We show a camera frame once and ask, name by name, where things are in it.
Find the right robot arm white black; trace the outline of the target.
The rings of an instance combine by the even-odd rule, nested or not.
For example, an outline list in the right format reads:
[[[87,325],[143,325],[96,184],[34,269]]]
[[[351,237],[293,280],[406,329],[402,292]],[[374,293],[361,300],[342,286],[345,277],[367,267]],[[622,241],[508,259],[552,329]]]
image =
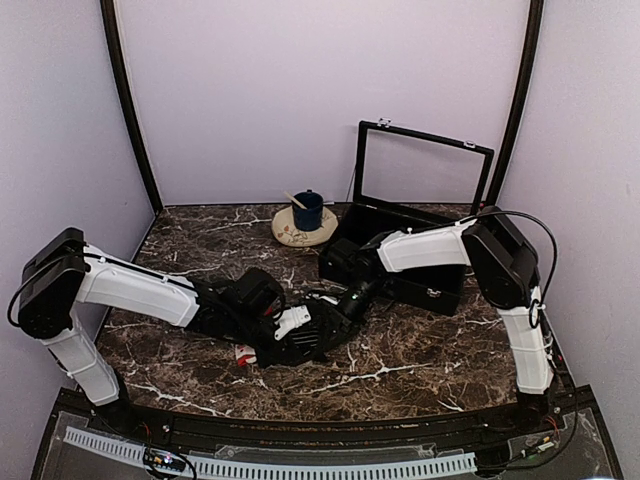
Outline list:
[[[362,246],[338,241],[328,263],[347,275],[339,297],[316,294],[287,309],[275,337],[290,339],[307,354],[325,352],[352,337],[372,299],[397,274],[422,268],[470,268],[484,300],[503,322],[516,367],[517,404],[510,424],[534,432],[549,416],[555,375],[552,335],[540,280],[538,254],[512,222],[514,212],[488,207],[445,224],[383,232]]]

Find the red Santa Christmas sock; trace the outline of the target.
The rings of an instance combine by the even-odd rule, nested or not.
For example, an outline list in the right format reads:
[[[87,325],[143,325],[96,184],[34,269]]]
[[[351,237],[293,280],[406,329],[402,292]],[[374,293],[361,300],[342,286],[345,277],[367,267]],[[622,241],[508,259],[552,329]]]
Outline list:
[[[276,364],[280,352],[275,339],[274,308],[257,317],[244,316],[239,323],[240,364],[256,363],[261,368]]]

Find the black white striped sock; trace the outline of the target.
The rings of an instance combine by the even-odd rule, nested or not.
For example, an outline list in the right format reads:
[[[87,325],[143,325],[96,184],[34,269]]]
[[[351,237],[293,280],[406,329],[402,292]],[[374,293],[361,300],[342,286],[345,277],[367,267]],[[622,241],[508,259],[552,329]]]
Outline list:
[[[288,338],[303,355],[309,355],[316,350],[320,333],[317,329],[292,331],[288,334]]]

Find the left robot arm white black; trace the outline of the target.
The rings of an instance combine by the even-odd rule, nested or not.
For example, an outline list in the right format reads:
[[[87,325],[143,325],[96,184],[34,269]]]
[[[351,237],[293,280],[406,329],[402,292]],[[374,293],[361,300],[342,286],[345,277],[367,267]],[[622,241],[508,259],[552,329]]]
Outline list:
[[[190,280],[133,265],[86,243],[81,230],[63,230],[26,263],[7,320],[49,350],[120,436],[134,435],[141,415],[83,330],[76,312],[83,303],[146,315],[256,352],[275,347],[290,329],[283,308],[272,307],[283,305],[283,291],[265,272],[254,269],[238,281]]]

